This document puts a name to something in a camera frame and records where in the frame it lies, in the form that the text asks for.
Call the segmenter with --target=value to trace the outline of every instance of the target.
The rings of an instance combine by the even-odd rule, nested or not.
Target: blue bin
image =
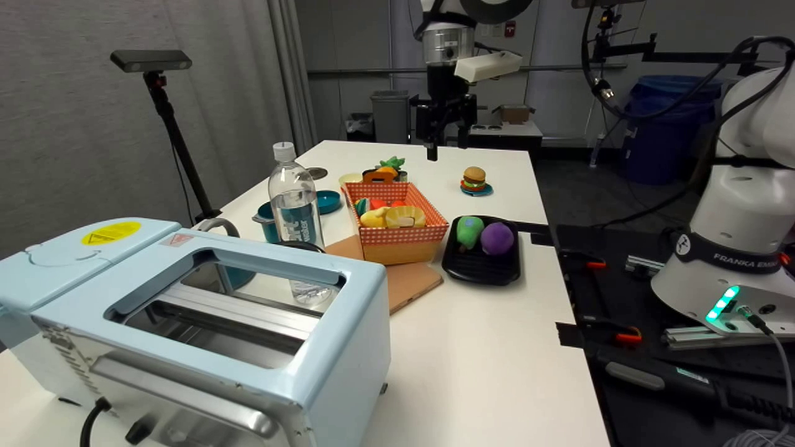
[[[628,114],[653,114],[684,96],[701,76],[641,76],[627,105]],[[638,184],[669,184],[679,176],[698,130],[715,120],[721,85],[703,86],[694,100],[653,122],[628,122],[622,176]]]

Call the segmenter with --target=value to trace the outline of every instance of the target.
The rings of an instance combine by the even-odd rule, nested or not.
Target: wooden cutting board
[[[364,258],[364,244],[357,235],[325,246],[325,254],[343,258]],[[388,295],[390,312],[397,312],[407,302],[423,297],[428,291],[443,282],[443,273],[431,264],[388,266]]]

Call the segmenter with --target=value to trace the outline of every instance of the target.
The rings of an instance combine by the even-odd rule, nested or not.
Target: basket
[[[346,184],[343,194],[352,210],[357,235],[364,244],[364,256],[376,264],[395,266],[395,264],[420,264],[436,261],[441,256],[443,239],[447,234],[447,220],[443,214],[420,194],[415,184]],[[424,210],[423,229],[367,229],[355,217],[357,199],[385,199],[385,200],[406,200],[407,205],[418,205]]]

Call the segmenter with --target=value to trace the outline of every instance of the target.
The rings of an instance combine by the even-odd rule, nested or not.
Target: plastic bottle
[[[278,239],[324,248],[314,176],[295,162],[292,142],[274,145],[274,158],[278,164],[269,179],[269,194]]]

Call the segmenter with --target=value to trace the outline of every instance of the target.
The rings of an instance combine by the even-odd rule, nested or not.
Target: black pole
[[[201,209],[197,220],[218,217],[222,210],[208,204],[206,191],[203,191],[201,179],[198,179],[198,171],[195,166],[195,158],[192,158],[192,153],[188,153],[188,148],[187,148],[187,145],[182,138],[180,125],[175,120],[175,107],[171,107],[169,95],[166,95],[166,75],[165,71],[144,71],[144,83],[147,83],[147,90],[150,90],[150,96],[154,102],[157,114],[166,125],[166,132],[169,132],[169,138],[171,138],[171,147],[175,147],[180,162],[182,162],[182,168],[188,176],[192,188],[197,194],[197,200],[198,200],[198,209]]]

